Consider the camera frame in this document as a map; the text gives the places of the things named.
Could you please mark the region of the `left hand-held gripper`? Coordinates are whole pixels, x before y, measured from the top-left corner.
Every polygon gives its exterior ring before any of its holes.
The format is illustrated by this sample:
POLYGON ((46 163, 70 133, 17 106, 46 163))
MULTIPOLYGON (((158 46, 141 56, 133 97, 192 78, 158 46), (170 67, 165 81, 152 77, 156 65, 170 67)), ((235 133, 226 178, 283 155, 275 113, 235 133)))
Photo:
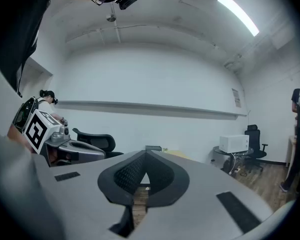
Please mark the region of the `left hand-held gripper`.
POLYGON ((105 152, 93 145, 77 140, 69 140, 67 123, 60 123, 49 113, 35 109, 23 131, 34 154, 42 154, 46 148, 50 160, 66 164, 83 164, 105 159, 105 152), (45 142, 62 143, 58 148, 47 146, 45 142))

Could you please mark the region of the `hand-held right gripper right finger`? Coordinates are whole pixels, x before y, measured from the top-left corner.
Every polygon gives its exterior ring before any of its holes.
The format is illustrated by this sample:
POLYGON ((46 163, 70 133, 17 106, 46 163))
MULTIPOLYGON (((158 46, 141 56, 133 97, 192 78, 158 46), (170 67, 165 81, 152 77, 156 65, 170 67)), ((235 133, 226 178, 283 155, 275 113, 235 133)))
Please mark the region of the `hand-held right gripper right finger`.
POLYGON ((273 214, 271 207, 255 192, 217 167, 168 153, 163 158, 178 164, 189 175, 187 191, 173 204, 149 208, 134 230, 138 240, 231 240, 243 233, 217 195, 232 192, 260 221, 273 214))

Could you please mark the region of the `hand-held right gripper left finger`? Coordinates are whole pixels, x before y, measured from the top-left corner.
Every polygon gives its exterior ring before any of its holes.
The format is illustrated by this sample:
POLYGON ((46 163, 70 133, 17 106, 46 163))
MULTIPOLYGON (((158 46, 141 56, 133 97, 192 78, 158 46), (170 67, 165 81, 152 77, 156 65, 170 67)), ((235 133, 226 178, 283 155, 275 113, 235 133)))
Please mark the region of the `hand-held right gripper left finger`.
POLYGON ((53 210, 60 216, 67 240, 121 240, 110 231, 120 223, 125 206, 108 201, 98 187, 99 175, 107 168, 143 151, 90 163, 49 167, 42 155, 33 155, 37 176, 53 210))

